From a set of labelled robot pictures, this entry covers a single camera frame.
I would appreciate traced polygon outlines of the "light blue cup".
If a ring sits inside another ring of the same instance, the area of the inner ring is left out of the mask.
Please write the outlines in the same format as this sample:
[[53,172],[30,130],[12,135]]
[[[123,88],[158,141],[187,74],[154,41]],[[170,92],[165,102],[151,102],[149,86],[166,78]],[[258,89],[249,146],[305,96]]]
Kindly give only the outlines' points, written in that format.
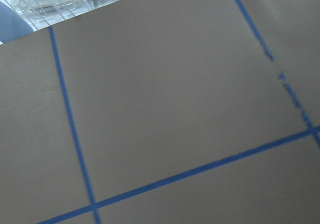
[[0,41],[7,43],[30,33],[33,28],[15,11],[0,3]]

